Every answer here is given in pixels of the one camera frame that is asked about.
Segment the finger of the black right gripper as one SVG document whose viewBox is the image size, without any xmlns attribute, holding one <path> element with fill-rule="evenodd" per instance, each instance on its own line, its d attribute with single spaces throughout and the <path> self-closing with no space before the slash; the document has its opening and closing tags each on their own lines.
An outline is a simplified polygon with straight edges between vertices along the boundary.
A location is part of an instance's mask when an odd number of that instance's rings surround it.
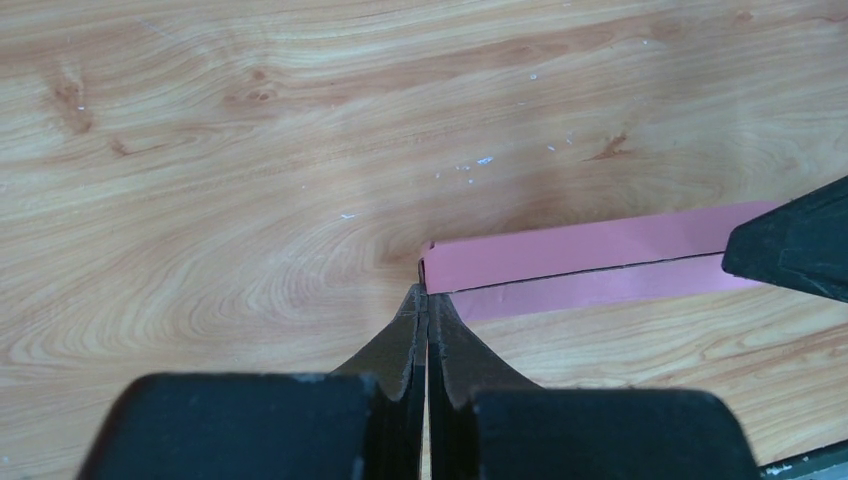
<svg viewBox="0 0 848 480">
<path fill-rule="evenodd" d="M 845 303 L 847 179 L 734 228 L 721 267 L 736 277 Z"/>
</svg>

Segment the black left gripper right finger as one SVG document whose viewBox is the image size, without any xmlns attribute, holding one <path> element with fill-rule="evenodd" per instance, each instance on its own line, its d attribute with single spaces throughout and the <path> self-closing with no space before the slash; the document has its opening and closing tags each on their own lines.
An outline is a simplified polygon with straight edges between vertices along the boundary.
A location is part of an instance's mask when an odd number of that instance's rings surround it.
<svg viewBox="0 0 848 480">
<path fill-rule="evenodd" d="M 739 422 L 688 389 L 550 389 L 511 367 L 444 294 L 428 299 L 436 479 L 756 479 Z"/>
</svg>

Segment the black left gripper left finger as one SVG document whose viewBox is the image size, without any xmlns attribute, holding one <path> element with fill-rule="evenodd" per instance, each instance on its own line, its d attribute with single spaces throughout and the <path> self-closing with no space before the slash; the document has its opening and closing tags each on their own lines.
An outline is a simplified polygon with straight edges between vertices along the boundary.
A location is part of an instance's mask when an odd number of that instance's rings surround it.
<svg viewBox="0 0 848 480">
<path fill-rule="evenodd" d="M 82 479 L 416 479 L 426 294 L 330 372 L 158 372 L 113 404 Z"/>
</svg>

